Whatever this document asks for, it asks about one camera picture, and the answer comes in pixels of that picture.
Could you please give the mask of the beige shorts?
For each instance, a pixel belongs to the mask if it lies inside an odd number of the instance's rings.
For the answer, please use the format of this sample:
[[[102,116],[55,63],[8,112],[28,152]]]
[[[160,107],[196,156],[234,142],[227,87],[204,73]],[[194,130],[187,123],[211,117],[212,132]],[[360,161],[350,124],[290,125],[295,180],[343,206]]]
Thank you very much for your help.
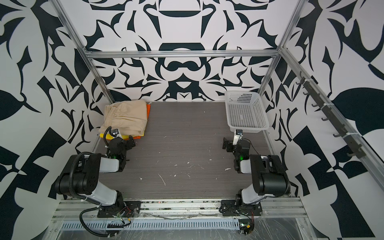
[[[118,129],[122,136],[142,137],[148,122],[147,103],[144,100],[116,102],[105,106],[104,123],[99,133],[108,127]]]

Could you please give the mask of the yellow shorts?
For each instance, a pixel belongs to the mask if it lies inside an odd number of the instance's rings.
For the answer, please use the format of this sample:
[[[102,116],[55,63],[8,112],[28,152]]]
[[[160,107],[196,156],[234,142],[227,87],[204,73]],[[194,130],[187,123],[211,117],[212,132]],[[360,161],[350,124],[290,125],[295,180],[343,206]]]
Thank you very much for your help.
[[[106,129],[105,131],[99,130],[100,137],[111,141],[114,138],[122,138],[123,140],[129,140],[131,135],[122,135],[119,129]]]

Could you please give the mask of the orange shorts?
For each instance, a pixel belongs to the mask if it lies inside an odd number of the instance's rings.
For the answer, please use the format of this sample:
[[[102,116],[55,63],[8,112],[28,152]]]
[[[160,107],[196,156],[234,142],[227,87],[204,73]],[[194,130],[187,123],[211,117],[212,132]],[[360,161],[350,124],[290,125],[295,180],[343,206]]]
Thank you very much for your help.
[[[150,111],[151,111],[151,103],[148,103],[147,104],[147,120],[149,120]],[[144,134],[142,134],[141,136],[135,136],[135,137],[133,137],[133,139],[138,140],[138,139],[141,139],[143,136],[144,136]]]

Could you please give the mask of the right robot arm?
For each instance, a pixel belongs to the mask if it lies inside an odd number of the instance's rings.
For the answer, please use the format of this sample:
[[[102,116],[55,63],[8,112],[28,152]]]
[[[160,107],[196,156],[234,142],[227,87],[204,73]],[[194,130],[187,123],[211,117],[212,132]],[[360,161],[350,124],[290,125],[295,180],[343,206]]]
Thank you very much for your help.
[[[223,138],[223,149],[235,157],[235,171],[252,177],[252,183],[236,194],[237,206],[256,205],[266,198],[290,193],[291,184],[279,156],[259,155],[258,152],[250,154],[253,147],[248,139],[240,139],[234,144]]]

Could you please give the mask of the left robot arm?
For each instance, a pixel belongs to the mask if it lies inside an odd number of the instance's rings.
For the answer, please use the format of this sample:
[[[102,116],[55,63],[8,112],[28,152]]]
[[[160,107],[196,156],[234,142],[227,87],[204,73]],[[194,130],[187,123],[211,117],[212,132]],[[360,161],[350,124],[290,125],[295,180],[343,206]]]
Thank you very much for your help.
[[[91,152],[72,155],[55,181],[56,192],[101,207],[123,208],[122,194],[101,183],[99,176],[122,172],[128,161],[127,151],[135,146],[132,136],[126,140],[118,136],[108,141],[106,155]]]

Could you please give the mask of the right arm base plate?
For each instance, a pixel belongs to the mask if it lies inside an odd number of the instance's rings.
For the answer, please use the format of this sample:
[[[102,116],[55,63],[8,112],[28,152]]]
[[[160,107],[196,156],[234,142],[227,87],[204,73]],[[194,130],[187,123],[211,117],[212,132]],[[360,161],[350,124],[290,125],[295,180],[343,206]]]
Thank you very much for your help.
[[[237,205],[235,200],[222,200],[219,213],[224,217],[252,217],[261,216],[261,204],[257,205]]]

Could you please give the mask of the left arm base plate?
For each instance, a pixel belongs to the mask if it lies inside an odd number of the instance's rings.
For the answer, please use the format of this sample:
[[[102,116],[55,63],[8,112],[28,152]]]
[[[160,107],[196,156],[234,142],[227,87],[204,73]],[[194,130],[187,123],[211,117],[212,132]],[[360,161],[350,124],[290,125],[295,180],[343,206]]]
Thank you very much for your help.
[[[98,218],[112,218],[120,215],[123,218],[134,217],[140,213],[141,201],[124,201],[123,204],[111,206],[101,206],[98,212]]]

